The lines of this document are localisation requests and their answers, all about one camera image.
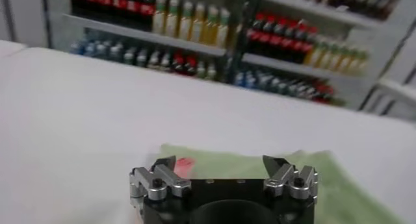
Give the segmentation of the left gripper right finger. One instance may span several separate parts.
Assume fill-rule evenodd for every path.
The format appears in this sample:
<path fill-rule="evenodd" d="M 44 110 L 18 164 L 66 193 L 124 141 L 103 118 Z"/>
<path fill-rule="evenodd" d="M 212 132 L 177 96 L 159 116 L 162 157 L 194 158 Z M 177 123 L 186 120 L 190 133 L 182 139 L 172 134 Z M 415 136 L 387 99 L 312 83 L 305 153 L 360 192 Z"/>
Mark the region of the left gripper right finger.
<path fill-rule="evenodd" d="M 286 192 L 293 199 L 317 201 L 319 175 L 314 167 L 304 166 L 299 171 L 286 159 L 267 155 L 263 155 L 263 164 L 269 175 L 263 189 L 272 197 L 280 197 Z"/>

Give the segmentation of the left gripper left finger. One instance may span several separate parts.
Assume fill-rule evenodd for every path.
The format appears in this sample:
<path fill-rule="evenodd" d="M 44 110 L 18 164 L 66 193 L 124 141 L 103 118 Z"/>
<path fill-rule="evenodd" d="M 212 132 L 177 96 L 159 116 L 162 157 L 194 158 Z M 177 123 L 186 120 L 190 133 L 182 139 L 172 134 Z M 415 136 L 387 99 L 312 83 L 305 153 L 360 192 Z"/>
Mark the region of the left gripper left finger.
<path fill-rule="evenodd" d="M 144 198 L 150 201 L 164 201 L 168 194 L 174 197 L 184 198 L 191 189 L 189 179 L 181 178 L 174 173 L 176 156 L 159 158 L 149 168 L 133 168 L 129 173 L 129 189 L 131 205 L 135 209 L 141 209 Z"/>

